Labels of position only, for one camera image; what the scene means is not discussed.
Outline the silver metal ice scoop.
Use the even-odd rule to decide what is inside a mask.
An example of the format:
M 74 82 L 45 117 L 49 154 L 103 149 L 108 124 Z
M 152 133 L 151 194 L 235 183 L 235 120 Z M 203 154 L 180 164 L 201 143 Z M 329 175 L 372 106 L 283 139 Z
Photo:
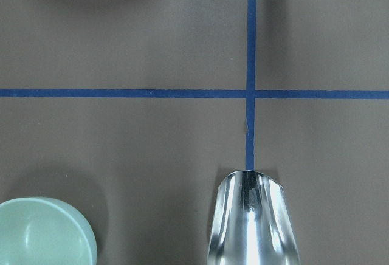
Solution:
M 218 187 L 207 264 L 300 264 L 283 187 L 235 171 Z

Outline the light green ceramic bowl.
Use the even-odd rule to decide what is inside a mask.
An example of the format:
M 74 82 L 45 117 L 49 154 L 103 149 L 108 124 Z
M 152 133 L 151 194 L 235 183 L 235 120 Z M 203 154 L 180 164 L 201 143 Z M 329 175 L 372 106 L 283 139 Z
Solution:
M 96 264 L 97 241 L 73 206 L 47 197 L 1 203 L 1 264 Z

